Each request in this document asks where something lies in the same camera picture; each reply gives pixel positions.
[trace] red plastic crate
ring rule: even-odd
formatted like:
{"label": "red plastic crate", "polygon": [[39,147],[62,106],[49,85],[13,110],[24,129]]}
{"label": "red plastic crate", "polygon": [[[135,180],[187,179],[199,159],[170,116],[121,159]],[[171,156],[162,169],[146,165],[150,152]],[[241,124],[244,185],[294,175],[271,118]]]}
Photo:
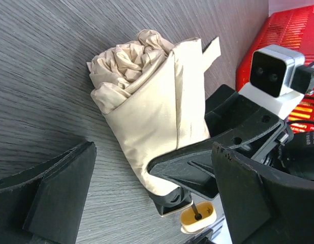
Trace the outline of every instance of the red plastic crate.
{"label": "red plastic crate", "polygon": [[[239,91],[249,82],[250,67],[254,51],[276,44],[303,53],[305,65],[314,61],[314,5],[274,13],[264,23],[251,48],[237,69],[236,90]],[[289,120],[314,121],[314,94],[305,96],[303,101],[288,117]],[[313,125],[293,124],[294,132],[314,130]]]}

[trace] wooden surface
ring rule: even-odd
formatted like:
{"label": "wooden surface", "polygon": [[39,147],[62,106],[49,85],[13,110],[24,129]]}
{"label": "wooden surface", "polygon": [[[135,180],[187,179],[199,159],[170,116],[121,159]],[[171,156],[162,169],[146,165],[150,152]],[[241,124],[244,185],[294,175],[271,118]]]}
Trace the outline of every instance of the wooden surface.
{"label": "wooden surface", "polygon": [[266,0],[0,0],[0,178],[86,138],[98,156],[77,242],[183,243],[179,216],[158,216],[91,100],[85,63],[144,28],[174,43],[220,36],[208,96],[222,83],[234,87],[267,15]]}

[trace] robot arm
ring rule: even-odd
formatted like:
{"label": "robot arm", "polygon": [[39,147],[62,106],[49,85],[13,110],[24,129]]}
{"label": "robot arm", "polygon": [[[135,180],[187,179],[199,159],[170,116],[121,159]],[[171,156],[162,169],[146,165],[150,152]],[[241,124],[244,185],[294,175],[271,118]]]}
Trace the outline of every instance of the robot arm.
{"label": "robot arm", "polygon": [[220,193],[234,244],[314,243],[314,162],[301,173],[303,162],[287,156],[308,150],[314,132],[294,138],[284,121],[314,88],[314,64],[304,62],[275,45],[256,51],[250,82],[239,93],[222,85],[206,101],[211,138],[148,165],[207,200]]}

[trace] black plastic part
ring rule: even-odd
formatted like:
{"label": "black plastic part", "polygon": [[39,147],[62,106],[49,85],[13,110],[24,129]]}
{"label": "black plastic part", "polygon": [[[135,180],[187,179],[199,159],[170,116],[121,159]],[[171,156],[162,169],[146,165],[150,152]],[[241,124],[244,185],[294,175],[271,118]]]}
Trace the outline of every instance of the black plastic part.
{"label": "black plastic part", "polygon": [[296,68],[295,75],[291,84],[291,89],[299,93],[306,94],[308,90],[314,89],[314,69],[301,65]]}
{"label": "black plastic part", "polygon": [[253,54],[250,82],[256,88],[277,98],[280,95],[287,70],[286,63],[259,51]]}
{"label": "black plastic part", "polygon": [[19,174],[0,179],[0,243],[33,236],[75,243],[96,158],[92,142]]}
{"label": "black plastic part", "polygon": [[225,216],[222,216],[215,223],[209,226],[208,229],[192,237],[184,244],[212,244],[213,242],[211,240],[220,234],[224,220]]}
{"label": "black plastic part", "polygon": [[212,161],[233,244],[314,243],[314,181],[217,143]]}
{"label": "black plastic part", "polygon": [[295,135],[282,150],[282,164],[289,174],[314,180],[314,131]]}
{"label": "black plastic part", "polygon": [[160,216],[166,216],[192,203],[190,192],[183,187],[178,187],[166,196],[157,196],[149,191],[148,195],[153,200]]}
{"label": "black plastic part", "polygon": [[264,163],[270,151],[282,144],[278,138],[287,127],[279,117],[226,85],[206,101],[205,120],[211,139],[155,158],[147,170],[208,200],[218,194],[211,161],[214,142]]}

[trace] camera lens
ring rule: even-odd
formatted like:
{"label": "camera lens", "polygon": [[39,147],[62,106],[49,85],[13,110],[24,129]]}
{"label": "camera lens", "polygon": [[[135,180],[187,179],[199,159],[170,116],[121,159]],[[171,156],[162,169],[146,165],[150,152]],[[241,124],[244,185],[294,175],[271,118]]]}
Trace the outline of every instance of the camera lens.
{"label": "camera lens", "polygon": [[261,67],[257,68],[257,74],[262,75],[263,74],[263,69]]}
{"label": "camera lens", "polygon": [[277,82],[277,80],[278,80],[278,76],[276,74],[270,75],[270,81]]}

